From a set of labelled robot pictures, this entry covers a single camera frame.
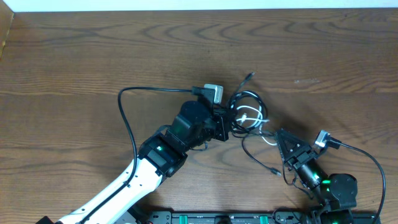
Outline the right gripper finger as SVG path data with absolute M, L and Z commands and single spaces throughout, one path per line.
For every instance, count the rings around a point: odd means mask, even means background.
M 284 129 L 280 129 L 276 132 L 276 140 L 280 152 L 302 152 L 311 150 L 309 143 Z
M 275 139 L 283 163 L 286 163 L 294 154 L 294 136 L 290 132 L 276 132 Z

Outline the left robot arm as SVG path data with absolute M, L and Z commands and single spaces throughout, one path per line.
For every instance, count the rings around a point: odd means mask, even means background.
M 185 102 L 166 132 L 144 141 L 137 158 L 119 177 L 58 222 L 114 223 L 141 198 L 173 176 L 184 165 L 187 151 L 211 139 L 228 140 L 229 123 L 236 114 L 233 109 L 210 108 L 201 101 Z

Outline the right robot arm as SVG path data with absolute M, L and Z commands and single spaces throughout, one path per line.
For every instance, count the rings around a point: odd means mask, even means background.
M 308 142 L 283 129 L 276 132 L 275 139 L 282 164 L 289 171 L 295 172 L 303 186 L 320 204 L 320 208 L 315 212 L 316 216 L 356 206 L 358 193 L 356 178 L 350 174 L 328 175 L 317 163 L 317 159 L 329 147 L 339 148 L 339 140 L 321 130 L 315 140 L 315 145 L 311 146 Z

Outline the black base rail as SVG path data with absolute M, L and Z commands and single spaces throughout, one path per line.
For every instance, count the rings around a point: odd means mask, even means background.
M 312 223 L 380 223 L 371 212 L 299 212 L 287 207 L 272 212 L 260 213 L 216 213 L 216 212 L 173 212 L 159 210 L 145 212 L 133 206 L 116 221 L 118 224 L 312 224 Z

